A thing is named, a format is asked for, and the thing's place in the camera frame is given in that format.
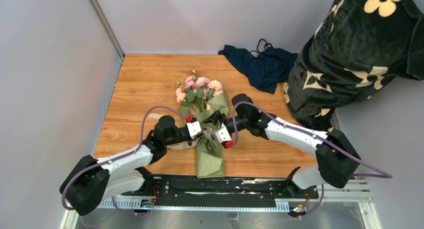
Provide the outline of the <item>cream printed ribbon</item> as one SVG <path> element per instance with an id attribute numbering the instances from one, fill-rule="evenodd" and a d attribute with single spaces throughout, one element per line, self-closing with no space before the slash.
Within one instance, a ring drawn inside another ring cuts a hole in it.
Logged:
<path id="1" fill-rule="evenodd" d="M 196 118 L 193 122 L 187 122 L 180 127 L 170 115 L 152 113 L 147 117 L 156 120 L 152 138 L 162 142 L 169 149 L 184 150 L 196 147 L 201 140 L 212 140 L 214 138 L 214 125 L 202 123 Z"/>

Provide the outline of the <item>fake rose stem one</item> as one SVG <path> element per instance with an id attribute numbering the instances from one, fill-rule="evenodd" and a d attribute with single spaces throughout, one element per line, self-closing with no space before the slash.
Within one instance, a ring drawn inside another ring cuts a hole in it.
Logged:
<path id="1" fill-rule="evenodd" d="M 218 95 L 220 95 L 221 93 L 224 92 L 223 84 L 219 80 L 211 80 L 207 84 L 207 86 L 210 89 L 210 91 L 212 91 L 212 95 L 214 97 L 216 97 L 216 96 L 218 96 Z"/>

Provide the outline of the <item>fake rose stem three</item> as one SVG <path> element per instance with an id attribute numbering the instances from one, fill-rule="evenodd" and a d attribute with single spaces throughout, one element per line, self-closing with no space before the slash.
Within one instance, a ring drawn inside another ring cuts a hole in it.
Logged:
<path id="1" fill-rule="evenodd" d="M 185 101 L 189 106 L 196 107 L 197 112 L 204 112 L 207 108 L 206 103 L 210 94 L 209 82 L 208 78 L 198 76 L 195 70 L 185 79 Z"/>

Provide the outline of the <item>wrapping paper sheet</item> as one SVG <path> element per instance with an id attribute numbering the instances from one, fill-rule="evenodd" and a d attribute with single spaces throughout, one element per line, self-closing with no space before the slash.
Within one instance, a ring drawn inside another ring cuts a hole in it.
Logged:
<path id="1" fill-rule="evenodd" d="M 206 105 L 210 109 L 196 114 L 192 113 L 187 106 L 181 106 L 179 111 L 184 116 L 196 117 L 200 122 L 203 122 L 215 112 L 220 112 L 223 116 L 229 113 L 228 97 L 225 92 L 209 100 Z M 206 135 L 200 136 L 192 143 L 196 151 L 196 176 L 199 179 L 225 177 L 226 170 L 221 150 L 222 145 L 213 139 L 212 136 L 212 132 L 218 128 L 218 123 L 207 123 L 204 128 Z"/>

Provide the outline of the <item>fake rose stem two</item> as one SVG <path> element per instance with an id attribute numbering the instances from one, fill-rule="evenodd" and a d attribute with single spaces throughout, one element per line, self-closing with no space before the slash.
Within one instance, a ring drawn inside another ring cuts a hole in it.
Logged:
<path id="1" fill-rule="evenodd" d="M 180 81 L 177 81 L 175 85 L 176 85 L 176 90 L 175 90 L 176 102 L 180 104 L 186 99 L 186 96 L 187 96 L 186 86 L 182 84 Z"/>

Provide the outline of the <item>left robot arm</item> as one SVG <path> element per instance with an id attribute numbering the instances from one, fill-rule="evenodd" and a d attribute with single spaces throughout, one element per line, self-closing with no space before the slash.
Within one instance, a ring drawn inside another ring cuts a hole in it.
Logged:
<path id="1" fill-rule="evenodd" d="M 59 188 L 62 205 L 70 204 L 80 216 L 91 213 L 102 201 L 127 192 L 142 196 L 154 191 L 154 177 L 146 166 L 159 161 L 168 146 L 197 139 L 203 133 L 202 123 L 192 116 L 177 127 L 172 116 L 162 116 L 153 130 L 134 148 L 93 158 L 82 157 Z"/>

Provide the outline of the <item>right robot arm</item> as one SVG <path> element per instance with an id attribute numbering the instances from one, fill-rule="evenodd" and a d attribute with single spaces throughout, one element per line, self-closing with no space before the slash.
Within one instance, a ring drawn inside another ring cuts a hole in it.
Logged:
<path id="1" fill-rule="evenodd" d="M 283 181 L 282 188 L 290 197 L 298 198 L 306 189 L 321 184 L 342 189 L 359 167 L 360 156 L 340 130 L 325 132 L 289 123 L 258 108 L 244 93 L 236 95 L 232 103 L 232 117 L 217 111 L 201 120 L 204 125 L 216 126 L 211 134 L 222 146 L 234 146 L 232 135 L 248 130 L 255 137 L 291 145 L 316 159 L 313 165 L 296 167 Z"/>

